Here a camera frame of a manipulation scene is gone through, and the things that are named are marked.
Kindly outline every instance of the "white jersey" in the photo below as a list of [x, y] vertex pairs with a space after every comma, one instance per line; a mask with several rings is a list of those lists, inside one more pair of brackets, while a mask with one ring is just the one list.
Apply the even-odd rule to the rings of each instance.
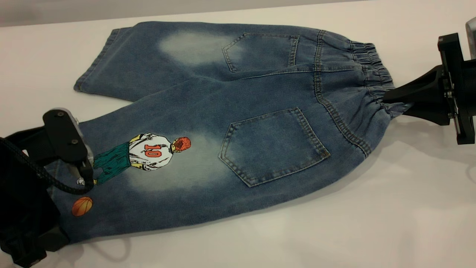
[[166, 137], [145, 133], [129, 142], [131, 165], [151, 171], [167, 165], [172, 158], [171, 143]]

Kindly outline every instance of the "black cable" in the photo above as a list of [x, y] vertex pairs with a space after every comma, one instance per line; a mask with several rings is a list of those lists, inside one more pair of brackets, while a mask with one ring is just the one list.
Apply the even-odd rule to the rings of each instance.
[[0, 138], [0, 144], [5, 145], [5, 148], [9, 149], [12, 153], [16, 154], [23, 161], [25, 161], [27, 166], [31, 168], [34, 172], [36, 172], [37, 176], [43, 179], [48, 185], [53, 185], [63, 192], [73, 194], [73, 195], [83, 195], [89, 192], [94, 187], [94, 184], [89, 184], [89, 183], [86, 183], [84, 189], [77, 189], [77, 188], [67, 186], [66, 184], [60, 182], [55, 177], [53, 177], [50, 173], [48, 173], [44, 167], [39, 166], [37, 163], [32, 161], [28, 156], [26, 156], [17, 146], [15, 146], [9, 140], [5, 138]]

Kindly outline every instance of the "orange hair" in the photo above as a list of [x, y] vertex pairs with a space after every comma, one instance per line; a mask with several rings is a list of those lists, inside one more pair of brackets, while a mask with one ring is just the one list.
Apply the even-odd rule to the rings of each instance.
[[187, 137], [180, 137], [174, 141], [175, 150], [179, 152], [189, 149], [191, 145], [192, 143]]

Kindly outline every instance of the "basketball player patch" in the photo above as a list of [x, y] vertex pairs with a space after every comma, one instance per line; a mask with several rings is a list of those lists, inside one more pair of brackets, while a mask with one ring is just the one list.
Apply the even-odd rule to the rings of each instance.
[[[102, 169], [102, 173], [94, 179], [94, 184], [101, 185], [131, 166], [145, 171], [157, 170], [167, 165], [174, 153], [185, 151], [190, 146], [191, 142], [187, 137], [177, 138], [171, 143], [164, 136], [139, 134], [130, 141], [94, 157], [94, 169]], [[83, 178], [79, 178], [76, 183], [85, 185]], [[72, 213], [79, 217], [86, 214], [91, 207], [92, 199], [84, 196], [73, 204]]]

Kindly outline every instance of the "denim pants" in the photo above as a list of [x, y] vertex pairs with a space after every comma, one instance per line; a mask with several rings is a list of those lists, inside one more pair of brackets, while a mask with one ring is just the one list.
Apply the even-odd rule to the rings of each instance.
[[[133, 103], [80, 123], [95, 187], [51, 197], [72, 243], [190, 226], [317, 191], [355, 169], [405, 103], [373, 44], [293, 26], [113, 30], [76, 91]], [[80, 187], [66, 165], [48, 170]]]

